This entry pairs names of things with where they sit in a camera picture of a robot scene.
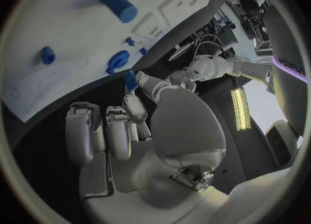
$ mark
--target purple light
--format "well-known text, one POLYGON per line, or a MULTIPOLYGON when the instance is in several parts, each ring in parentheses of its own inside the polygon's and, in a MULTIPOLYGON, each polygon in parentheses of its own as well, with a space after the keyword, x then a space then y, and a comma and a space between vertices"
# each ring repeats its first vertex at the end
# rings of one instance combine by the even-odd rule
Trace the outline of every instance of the purple light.
POLYGON ((272 61, 273 61, 274 65, 276 65, 278 68, 282 69, 284 72, 296 77, 299 80, 302 80, 305 83, 308 83, 308 79, 306 78, 306 76, 301 75, 298 72, 290 69, 289 67, 286 67, 286 66, 280 64, 280 62, 275 57, 272 58, 272 61))

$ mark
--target yellow light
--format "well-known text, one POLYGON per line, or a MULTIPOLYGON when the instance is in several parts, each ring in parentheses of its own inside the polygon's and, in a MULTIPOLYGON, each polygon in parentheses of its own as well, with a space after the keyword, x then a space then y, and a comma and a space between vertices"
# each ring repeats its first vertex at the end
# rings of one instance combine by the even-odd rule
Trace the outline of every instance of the yellow light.
POLYGON ((250 116, 243 88, 231 90, 237 130, 250 129, 250 116))

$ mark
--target blue plastic part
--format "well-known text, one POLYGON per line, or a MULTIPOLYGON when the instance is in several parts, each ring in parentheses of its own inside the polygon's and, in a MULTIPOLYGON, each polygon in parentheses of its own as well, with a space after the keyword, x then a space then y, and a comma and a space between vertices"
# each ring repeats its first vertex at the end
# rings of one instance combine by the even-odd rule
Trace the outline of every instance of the blue plastic part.
POLYGON ((131 37, 128 37, 127 39, 125 39, 125 41, 128 43, 128 45, 135 46, 135 42, 131 37))
POLYGON ((138 9, 127 0, 101 0, 123 23, 131 22, 138 9))
POLYGON ((122 50, 116 53, 113 57, 110 58, 106 72, 110 75, 114 75, 115 69, 124 67, 128 63, 129 57, 130 53, 126 50, 122 50))
POLYGON ((128 88, 129 91, 135 90, 138 88, 138 84, 135 80, 135 74, 132 70, 128 71, 124 76, 125 85, 128 88))
POLYGON ((41 59, 45 65, 51 64, 55 60, 54 51, 49 46, 45 46, 41 50, 41 59))
POLYGON ((141 48, 139 51, 140 51, 140 53, 141 53, 142 55, 147 55, 147 54, 148 54, 148 50, 145 49, 145 48, 141 48))

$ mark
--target blue object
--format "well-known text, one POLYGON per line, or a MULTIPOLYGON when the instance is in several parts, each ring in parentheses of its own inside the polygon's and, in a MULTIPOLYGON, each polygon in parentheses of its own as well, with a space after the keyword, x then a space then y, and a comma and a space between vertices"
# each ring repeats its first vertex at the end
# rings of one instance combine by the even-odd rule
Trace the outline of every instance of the blue object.
POLYGON ((127 0, 101 0, 123 23, 131 22, 137 15, 137 8, 127 0))
POLYGON ((128 71, 124 76, 125 85, 128 88, 129 91, 135 90, 138 88, 138 84, 135 80, 135 74, 132 70, 128 71))
POLYGON ((140 51, 140 53, 141 53, 142 55, 147 55, 147 54, 148 54, 148 50, 145 49, 145 48, 141 48, 139 51, 140 51))
POLYGON ((125 39, 125 41, 128 43, 128 45, 135 46, 135 42, 132 38, 128 37, 127 39, 125 39))
POLYGON ((49 46, 45 46, 41 50, 41 59, 45 65, 51 64, 55 60, 54 51, 49 46))
POLYGON ((122 50, 116 53, 113 57, 110 58, 106 72, 110 75, 114 75, 115 69, 124 67, 127 64, 129 57, 130 53, 128 53, 126 50, 122 50))

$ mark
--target blue knob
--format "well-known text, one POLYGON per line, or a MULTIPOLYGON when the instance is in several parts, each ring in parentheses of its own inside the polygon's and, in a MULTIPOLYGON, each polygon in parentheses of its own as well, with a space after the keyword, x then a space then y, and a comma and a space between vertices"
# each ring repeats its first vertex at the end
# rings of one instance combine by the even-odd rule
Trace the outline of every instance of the blue knob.
POLYGON ((44 64, 46 65, 51 64, 55 60, 54 51, 49 46, 45 46, 41 50, 41 59, 44 64))
POLYGON ((124 67, 128 63, 129 57, 130 53, 128 53, 126 50, 122 50, 116 53, 113 57, 110 58, 106 72, 110 75, 114 75, 115 69, 124 67))
POLYGON ((123 23, 131 22, 137 15, 137 8, 127 0, 101 0, 123 23))
POLYGON ((148 54, 148 50, 145 49, 145 48, 141 48, 139 51, 140 51, 140 53, 141 53, 142 55, 147 55, 147 54, 148 54))
POLYGON ((124 76, 125 85, 128 88, 129 91, 135 90, 138 88, 138 84, 135 80, 135 74, 132 70, 128 71, 124 76))
POLYGON ((135 42, 132 38, 128 37, 127 39, 125 39, 125 41, 128 43, 128 45, 135 46, 135 42))

